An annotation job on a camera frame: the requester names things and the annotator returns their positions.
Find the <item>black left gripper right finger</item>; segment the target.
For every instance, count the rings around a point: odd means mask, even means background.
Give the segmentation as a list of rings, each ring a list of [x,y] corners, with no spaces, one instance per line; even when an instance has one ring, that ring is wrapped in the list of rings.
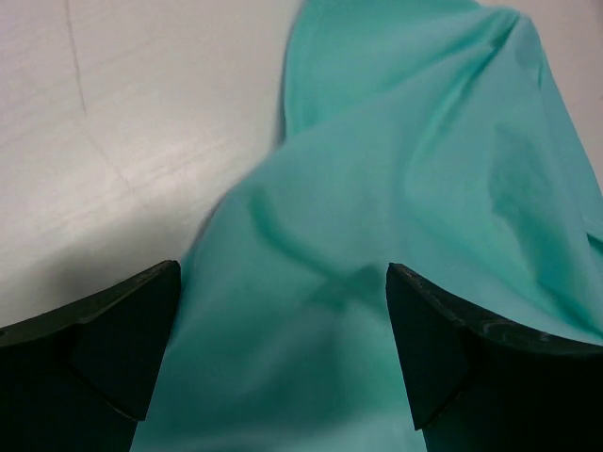
[[[391,265],[386,300],[431,451],[598,451],[602,349],[521,325]]]

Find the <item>teal t shirt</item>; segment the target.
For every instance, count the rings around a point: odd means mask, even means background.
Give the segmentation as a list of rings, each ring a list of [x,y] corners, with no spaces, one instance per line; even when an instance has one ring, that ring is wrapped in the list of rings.
[[[385,304],[404,264],[602,341],[602,196],[526,15],[309,1],[282,147],[220,202],[136,451],[421,451]]]

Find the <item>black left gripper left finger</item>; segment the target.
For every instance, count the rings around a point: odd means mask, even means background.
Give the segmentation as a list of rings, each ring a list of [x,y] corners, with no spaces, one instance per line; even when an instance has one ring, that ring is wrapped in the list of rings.
[[[127,451],[150,407],[181,291],[161,262],[1,330],[4,451]]]

